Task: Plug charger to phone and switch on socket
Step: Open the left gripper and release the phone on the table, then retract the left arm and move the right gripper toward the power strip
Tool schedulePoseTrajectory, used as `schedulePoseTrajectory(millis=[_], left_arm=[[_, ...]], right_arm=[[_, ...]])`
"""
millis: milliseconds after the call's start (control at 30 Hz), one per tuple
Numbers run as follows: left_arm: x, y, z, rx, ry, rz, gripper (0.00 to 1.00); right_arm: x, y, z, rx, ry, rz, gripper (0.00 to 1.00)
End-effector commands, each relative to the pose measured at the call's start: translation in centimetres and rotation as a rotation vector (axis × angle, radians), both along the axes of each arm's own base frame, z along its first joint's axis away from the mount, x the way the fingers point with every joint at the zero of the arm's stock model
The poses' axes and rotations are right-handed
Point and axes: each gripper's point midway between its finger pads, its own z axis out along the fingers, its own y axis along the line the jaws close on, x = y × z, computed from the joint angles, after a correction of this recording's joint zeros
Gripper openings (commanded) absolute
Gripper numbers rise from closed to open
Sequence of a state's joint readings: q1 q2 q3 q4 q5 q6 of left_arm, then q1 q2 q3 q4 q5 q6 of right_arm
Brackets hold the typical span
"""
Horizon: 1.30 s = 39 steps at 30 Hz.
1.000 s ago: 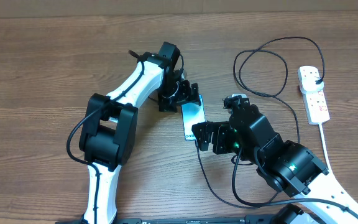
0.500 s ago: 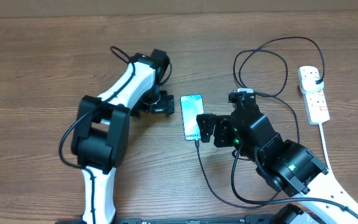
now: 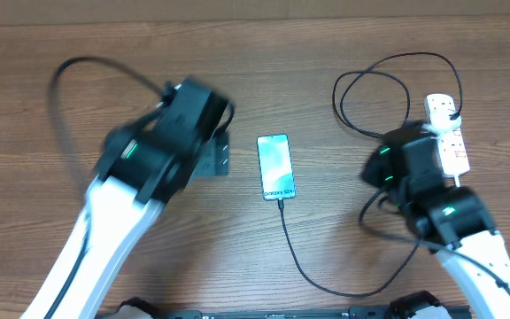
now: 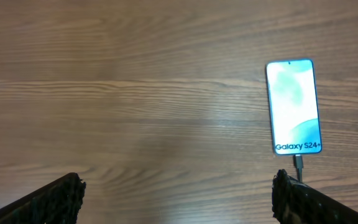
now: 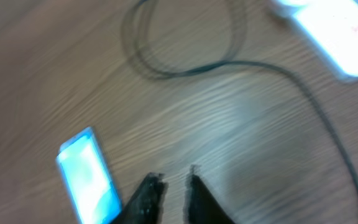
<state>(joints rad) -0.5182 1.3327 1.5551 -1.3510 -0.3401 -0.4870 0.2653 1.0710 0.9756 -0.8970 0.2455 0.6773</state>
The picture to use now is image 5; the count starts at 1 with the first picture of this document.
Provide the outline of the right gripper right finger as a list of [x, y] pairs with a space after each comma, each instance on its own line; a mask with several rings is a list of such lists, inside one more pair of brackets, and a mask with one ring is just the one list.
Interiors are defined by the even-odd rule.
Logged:
[[190, 224], [235, 224], [198, 175], [196, 165], [190, 167], [185, 212]]

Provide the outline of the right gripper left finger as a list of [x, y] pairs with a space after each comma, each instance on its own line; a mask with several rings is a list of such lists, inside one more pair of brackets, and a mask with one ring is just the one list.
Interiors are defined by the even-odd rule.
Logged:
[[163, 174], [148, 173], [110, 224], [157, 224], [166, 188]]

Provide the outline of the Galaxy smartphone with blue screen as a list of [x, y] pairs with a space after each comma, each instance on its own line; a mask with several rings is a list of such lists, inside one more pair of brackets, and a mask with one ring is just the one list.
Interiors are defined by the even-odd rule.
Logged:
[[55, 161], [81, 224], [110, 223], [120, 214], [121, 201], [91, 127], [64, 142]]

